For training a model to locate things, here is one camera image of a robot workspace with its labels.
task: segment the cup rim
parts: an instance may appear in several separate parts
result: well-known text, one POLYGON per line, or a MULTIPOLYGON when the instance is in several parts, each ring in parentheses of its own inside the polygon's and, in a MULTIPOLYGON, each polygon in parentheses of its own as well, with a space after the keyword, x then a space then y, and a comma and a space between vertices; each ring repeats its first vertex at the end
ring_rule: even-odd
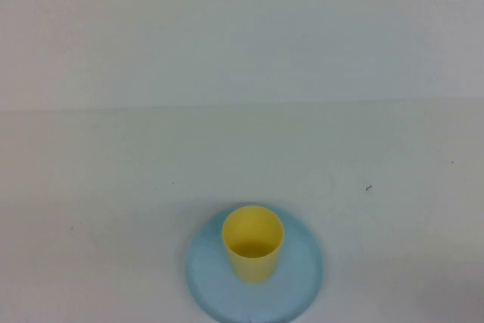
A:
POLYGON ((270 208, 264 207, 264 206, 261 206, 261 205, 258 205, 258 204, 248 204, 248 205, 245 205, 245 206, 236 208, 235 210, 233 210, 232 212, 230 212, 227 217, 225 217, 225 221, 224 221, 224 223, 222 225, 222 241, 223 241, 223 243, 225 245, 225 248, 227 250, 230 250, 231 253, 233 253, 233 254, 235 254, 235 255, 243 258, 243 259, 261 259, 263 257, 267 257, 269 255, 272 255, 273 253, 275 253, 276 251, 278 251, 281 248, 281 246, 282 246, 282 244, 284 242, 284 236, 285 236, 284 224, 282 223, 281 219, 279 218, 279 215, 276 212, 274 212, 273 210, 271 210, 270 208), (242 209, 247 208, 247 207, 258 207, 258 208, 264 209, 266 211, 269 211, 272 215, 274 215, 276 217, 276 219, 277 219, 277 221, 278 221, 278 223, 279 223, 279 225, 281 227, 281 230, 282 230, 282 236, 281 236, 281 240, 279 241, 279 244, 270 253, 267 253, 265 255, 258 256, 258 257, 250 257, 250 256, 240 255, 239 253, 236 253, 235 251, 233 251, 228 246, 227 242, 225 241, 224 230, 225 230, 225 223, 227 222, 228 218, 232 215, 232 213, 235 213, 238 210, 242 210, 242 209))

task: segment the light blue plate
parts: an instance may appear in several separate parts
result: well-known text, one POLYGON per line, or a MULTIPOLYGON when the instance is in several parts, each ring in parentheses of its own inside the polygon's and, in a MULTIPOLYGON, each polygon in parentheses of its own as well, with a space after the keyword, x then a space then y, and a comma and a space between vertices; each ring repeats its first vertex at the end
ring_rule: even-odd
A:
POLYGON ((216 214, 194 237, 185 274, 198 305, 220 323, 286 323, 302 314, 321 287, 323 260, 315 236, 288 212, 268 207, 284 224, 278 267, 263 284, 233 273, 222 243, 222 225, 236 208, 216 214))

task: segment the round saucer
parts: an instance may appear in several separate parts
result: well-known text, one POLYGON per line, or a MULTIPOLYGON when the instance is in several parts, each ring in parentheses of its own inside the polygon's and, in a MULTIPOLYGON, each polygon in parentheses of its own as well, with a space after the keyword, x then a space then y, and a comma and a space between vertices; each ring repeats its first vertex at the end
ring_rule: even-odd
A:
POLYGON ((220 323, 285 323, 301 315, 318 295, 323 259, 315 236, 288 212, 270 206, 284 224, 278 267, 265 283, 245 283, 232 271, 222 243, 225 218, 238 207, 214 215, 200 228, 185 266, 197 304, 220 323))

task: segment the white wall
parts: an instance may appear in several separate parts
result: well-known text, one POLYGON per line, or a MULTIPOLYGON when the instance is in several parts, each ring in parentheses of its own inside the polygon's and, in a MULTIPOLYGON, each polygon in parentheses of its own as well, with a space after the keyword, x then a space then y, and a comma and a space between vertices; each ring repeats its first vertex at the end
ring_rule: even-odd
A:
POLYGON ((484 96, 484 0, 0 0, 0 110, 484 96))

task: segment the yellow cup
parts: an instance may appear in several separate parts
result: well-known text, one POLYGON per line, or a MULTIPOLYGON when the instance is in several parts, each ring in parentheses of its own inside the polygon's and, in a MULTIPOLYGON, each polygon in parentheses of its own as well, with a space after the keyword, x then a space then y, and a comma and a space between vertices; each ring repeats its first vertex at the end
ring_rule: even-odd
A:
POLYGON ((235 274, 242 281, 261 283, 270 278, 278 264, 284 227, 271 210, 245 206, 228 215, 222 239, 235 274))

